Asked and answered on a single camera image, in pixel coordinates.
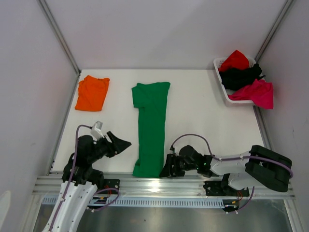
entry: gray wall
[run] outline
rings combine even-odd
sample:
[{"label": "gray wall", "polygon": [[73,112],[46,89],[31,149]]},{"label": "gray wall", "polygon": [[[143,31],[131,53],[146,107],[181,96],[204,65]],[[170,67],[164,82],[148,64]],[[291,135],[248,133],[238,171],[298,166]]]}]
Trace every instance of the gray wall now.
[{"label": "gray wall", "polygon": [[255,57],[285,0],[48,0],[81,69],[204,69]]},{"label": "gray wall", "polygon": [[274,149],[293,161],[292,184],[309,228],[309,1],[297,0],[260,62],[275,89],[264,111]]},{"label": "gray wall", "polygon": [[0,2],[0,195],[3,232],[17,232],[54,148],[75,74],[35,0]]}]

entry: black cloth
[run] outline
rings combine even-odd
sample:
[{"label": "black cloth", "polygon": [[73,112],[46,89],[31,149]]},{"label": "black cloth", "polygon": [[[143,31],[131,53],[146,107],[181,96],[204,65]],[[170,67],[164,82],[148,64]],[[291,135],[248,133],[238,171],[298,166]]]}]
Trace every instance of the black cloth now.
[{"label": "black cloth", "polygon": [[231,68],[225,72],[219,72],[222,84],[226,89],[237,91],[244,86],[250,85],[255,79],[260,80],[264,76],[260,76],[262,69],[258,64],[254,64],[253,67],[239,70],[236,68]]}]

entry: plastic basket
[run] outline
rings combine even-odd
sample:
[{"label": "plastic basket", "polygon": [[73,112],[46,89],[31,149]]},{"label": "plastic basket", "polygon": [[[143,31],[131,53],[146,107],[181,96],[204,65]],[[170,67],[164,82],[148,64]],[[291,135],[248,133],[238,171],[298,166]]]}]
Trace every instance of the plastic basket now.
[{"label": "plastic basket", "polygon": [[[253,103],[253,101],[251,100],[241,100],[241,101],[233,101],[231,99],[229,99],[228,94],[233,94],[235,93],[235,91],[232,91],[230,89],[225,89],[224,85],[222,85],[222,79],[221,76],[219,74],[219,68],[221,67],[221,65],[223,64],[223,62],[227,59],[227,57],[224,58],[217,58],[214,59],[213,64],[214,64],[214,68],[216,70],[217,73],[217,77],[218,77],[218,81],[221,85],[221,93],[222,93],[222,97],[223,100],[225,102],[225,105],[230,107],[230,106],[244,106],[244,105],[255,105]],[[251,57],[247,57],[248,61],[249,61],[249,68],[253,67],[254,64],[256,64],[255,60]]]}]

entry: clothing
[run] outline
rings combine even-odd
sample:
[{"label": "clothing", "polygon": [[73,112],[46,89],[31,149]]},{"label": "clothing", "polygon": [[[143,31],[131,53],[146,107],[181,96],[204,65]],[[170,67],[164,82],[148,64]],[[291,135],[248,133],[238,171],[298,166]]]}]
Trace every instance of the clothing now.
[{"label": "clothing", "polygon": [[226,89],[239,90],[244,86],[250,85],[255,79],[260,80],[264,76],[260,76],[262,69],[258,64],[254,64],[253,67],[239,70],[231,68],[225,72],[220,72],[222,84]]},{"label": "clothing", "polygon": [[76,110],[101,111],[107,94],[109,78],[97,79],[87,76],[78,87]]},{"label": "clothing", "polygon": [[274,89],[272,83],[255,80],[252,85],[245,86],[228,95],[231,100],[252,100],[255,105],[270,110],[274,108]]},{"label": "clothing", "polygon": [[133,105],[139,109],[139,159],[133,175],[159,177],[164,163],[165,118],[169,82],[132,88]]},{"label": "clothing", "polygon": [[240,51],[236,50],[233,52],[219,68],[220,72],[225,72],[228,69],[236,68],[244,70],[249,68],[249,61]]}]

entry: green cloth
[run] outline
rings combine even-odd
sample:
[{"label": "green cloth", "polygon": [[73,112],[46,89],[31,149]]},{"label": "green cloth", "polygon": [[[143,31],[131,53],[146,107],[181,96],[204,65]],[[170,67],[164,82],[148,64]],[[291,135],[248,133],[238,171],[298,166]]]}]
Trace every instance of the green cloth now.
[{"label": "green cloth", "polygon": [[139,109],[139,159],[133,175],[159,177],[164,163],[165,115],[169,82],[132,88],[133,104]]}]

